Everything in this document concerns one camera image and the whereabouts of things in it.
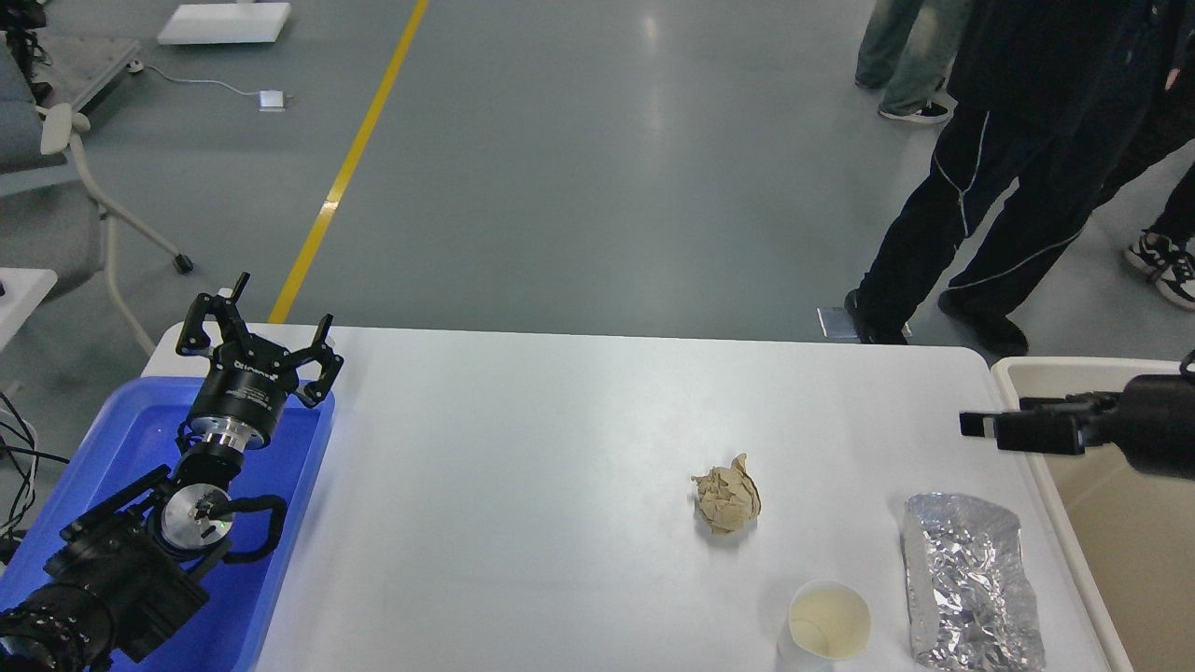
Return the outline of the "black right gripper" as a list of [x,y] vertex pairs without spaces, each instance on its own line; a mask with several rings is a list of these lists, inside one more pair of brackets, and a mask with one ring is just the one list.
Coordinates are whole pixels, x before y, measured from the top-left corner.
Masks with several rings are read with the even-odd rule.
[[1021,397],[1015,413],[960,413],[960,430],[1024,454],[1083,456],[1114,442],[1140,474],[1191,481],[1193,358],[1187,353],[1173,374],[1134,377],[1121,393]]

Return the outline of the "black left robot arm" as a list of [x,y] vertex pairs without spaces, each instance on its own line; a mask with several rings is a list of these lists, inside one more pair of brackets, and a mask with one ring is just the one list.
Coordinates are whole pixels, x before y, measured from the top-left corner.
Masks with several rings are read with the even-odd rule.
[[251,332],[229,295],[198,294],[176,341],[209,371],[176,430],[180,457],[90,507],[61,531],[48,582],[4,611],[5,671],[108,671],[114,650],[145,660],[209,601],[202,579],[220,563],[266,558],[283,539],[289,505],[274,494],[234,497],[251,450],[272,442],[284,404],[315,408],[343,358],[324,314],[298,350]]

